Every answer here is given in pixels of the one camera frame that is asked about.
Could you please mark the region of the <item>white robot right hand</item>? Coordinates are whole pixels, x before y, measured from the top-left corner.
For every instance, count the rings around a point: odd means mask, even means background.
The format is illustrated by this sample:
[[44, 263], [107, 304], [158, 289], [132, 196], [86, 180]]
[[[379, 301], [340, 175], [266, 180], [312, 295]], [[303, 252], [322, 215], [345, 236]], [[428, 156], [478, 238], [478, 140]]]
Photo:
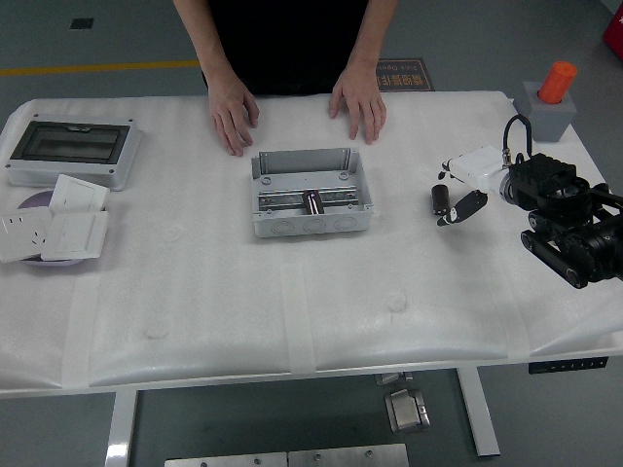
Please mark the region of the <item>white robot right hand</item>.
[[438, 227], [465, 221], [487, 204], [489, 194], [513, 202], [509, 167], [503, 163], [502, 151], [494, 146], [484, 146], [443, 162], [438, 179], [442, 180], [446, 174], [472, 191], [441, 215], [437, 220]]

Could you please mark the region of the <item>person's right hand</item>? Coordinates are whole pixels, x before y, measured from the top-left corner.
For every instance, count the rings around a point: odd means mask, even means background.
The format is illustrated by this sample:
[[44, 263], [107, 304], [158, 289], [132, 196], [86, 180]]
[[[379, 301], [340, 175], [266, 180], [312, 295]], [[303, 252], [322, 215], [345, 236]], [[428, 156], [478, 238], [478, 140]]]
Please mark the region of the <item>person's right hand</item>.
[[259, 107], [236, 76], [208, 83], [208, 103], [216, 134], [230, 156], [241, 157], [253, 144], [250, 130], [258, 125]]

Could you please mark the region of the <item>person's left hand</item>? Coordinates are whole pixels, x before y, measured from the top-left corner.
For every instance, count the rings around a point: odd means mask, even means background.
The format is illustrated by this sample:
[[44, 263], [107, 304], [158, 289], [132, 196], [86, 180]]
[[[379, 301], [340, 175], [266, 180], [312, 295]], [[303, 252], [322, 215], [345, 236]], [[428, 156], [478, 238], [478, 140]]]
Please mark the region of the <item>person's left hand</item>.
[[363, 129], [365, 142], [379, 139], [386, 122], [386, 107], [379, 90], [376, 68], [348, 65], [335, 84], [329, 100], [329, 117], [335, 119], [342, 103], [349, 115], [348, 135], [353, 140]]

